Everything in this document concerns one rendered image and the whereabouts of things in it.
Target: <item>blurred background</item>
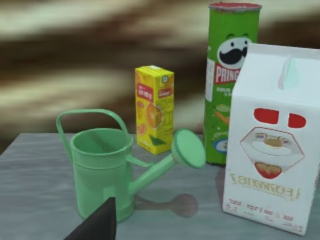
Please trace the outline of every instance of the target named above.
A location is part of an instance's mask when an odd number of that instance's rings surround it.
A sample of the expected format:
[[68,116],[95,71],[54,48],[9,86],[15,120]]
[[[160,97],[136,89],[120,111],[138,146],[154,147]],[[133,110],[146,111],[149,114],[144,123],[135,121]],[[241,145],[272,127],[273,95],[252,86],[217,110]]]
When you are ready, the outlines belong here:
[[[174,127],[201,132],[214,0],[0,0],[0,153],[22,132],[56,132],[76,108],[118,113],[135,132],[134,69],[175,72]],[[319,0],[263,5],[259,42],[320,48]],[[66,132],[117,127],[73,115]]]

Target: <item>gray wooden table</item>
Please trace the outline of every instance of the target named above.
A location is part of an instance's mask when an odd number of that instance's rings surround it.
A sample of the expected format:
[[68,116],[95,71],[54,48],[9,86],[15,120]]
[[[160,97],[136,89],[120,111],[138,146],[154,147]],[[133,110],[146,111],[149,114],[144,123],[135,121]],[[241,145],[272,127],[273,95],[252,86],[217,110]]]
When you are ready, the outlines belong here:
[[[165,155],[153,156],[136,145],[133,154],[145,161]],[[136,176],[142,171],[134,169]],[[140,191],[137,210],[117,227],[117,240],[301,239],[223,213],[223,181],[221,167],[176,166]],[[81,221],[73,172],[58,134],[20,134],[0,156],[0,240],[62,240]],[[304,239],[320,239],[319,191]]]

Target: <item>black object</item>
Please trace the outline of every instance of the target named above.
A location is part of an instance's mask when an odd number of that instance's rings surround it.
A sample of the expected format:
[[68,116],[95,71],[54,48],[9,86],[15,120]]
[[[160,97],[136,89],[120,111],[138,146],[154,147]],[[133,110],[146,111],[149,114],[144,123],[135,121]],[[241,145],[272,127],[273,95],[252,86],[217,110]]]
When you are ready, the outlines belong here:
[[116,231],[116,201],[111,197],[64,240],[115,240]]

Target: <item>juice box top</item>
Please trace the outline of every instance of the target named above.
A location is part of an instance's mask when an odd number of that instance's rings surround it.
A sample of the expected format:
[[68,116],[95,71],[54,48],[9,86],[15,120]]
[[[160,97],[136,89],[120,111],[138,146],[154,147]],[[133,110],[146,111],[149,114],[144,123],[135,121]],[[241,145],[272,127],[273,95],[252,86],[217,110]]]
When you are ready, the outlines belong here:
[[249,43],[232,96],[320,106],[320,50]]
[[247,2],[216,2],[209,4],[209,9],[234,13],[259,11],[261,8],[262,6],[259,4]]
[[137,67],[135,69],[136,71],[139,71],[143,74],[150,75],[152,77],[159,77],[163,75],[173,75],[174,73],[172,71],[166,70],[164,68],[155,66],[155,65],[149,65],[149,66],[141,66]]

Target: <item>carton front panel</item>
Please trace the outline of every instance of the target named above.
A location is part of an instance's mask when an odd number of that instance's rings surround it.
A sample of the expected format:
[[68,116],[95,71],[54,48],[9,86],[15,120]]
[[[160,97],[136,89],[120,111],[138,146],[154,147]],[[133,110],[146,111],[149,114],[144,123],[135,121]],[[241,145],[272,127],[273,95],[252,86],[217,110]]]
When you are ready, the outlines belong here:
[[143,70],[135,74],[137,143],[160,154],[170,150],[173,141],[174,74]]
[[[289,127],[292,114],[305,117],[307,124]],[[316,114],[233,96],[223,198],[226,212],[296,234],[305,232],[320,154],[311,127]]]

